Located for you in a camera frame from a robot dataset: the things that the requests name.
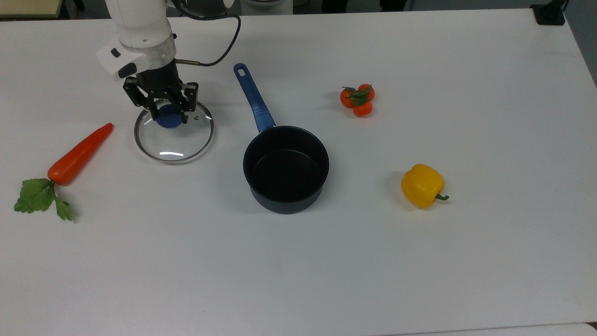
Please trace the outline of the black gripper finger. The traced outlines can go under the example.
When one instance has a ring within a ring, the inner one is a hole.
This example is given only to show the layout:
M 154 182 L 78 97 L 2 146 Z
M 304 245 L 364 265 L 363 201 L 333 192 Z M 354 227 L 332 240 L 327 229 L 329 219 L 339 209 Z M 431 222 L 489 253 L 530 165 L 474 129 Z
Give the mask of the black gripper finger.
M 188 113 L 194 112 L 197 105 L 199 85 L 196 82 L 179 83 L 180 85 L 180 117 L 183 124 L 188 122 Z
M 141 90 L 143 88 L 140 87 L 138 79 L 134 77 L 127 77 L 122 87 L 135 106 L 143 107 L 146 112 L 150 113 L 152 119 L 157 121 L 157 106 L 153 91 L 145 95 Z

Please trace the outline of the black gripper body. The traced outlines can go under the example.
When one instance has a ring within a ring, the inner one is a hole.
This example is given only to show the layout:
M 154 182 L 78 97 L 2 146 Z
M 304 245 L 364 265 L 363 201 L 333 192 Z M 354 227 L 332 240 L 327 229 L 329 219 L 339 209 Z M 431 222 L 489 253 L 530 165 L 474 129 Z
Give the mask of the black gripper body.
M 136 75 L 137 84 L 148 98 L 173 98 L 179 100 L 182 96 L 182 85 L 173 60 L 162 68 L 146 70 Z

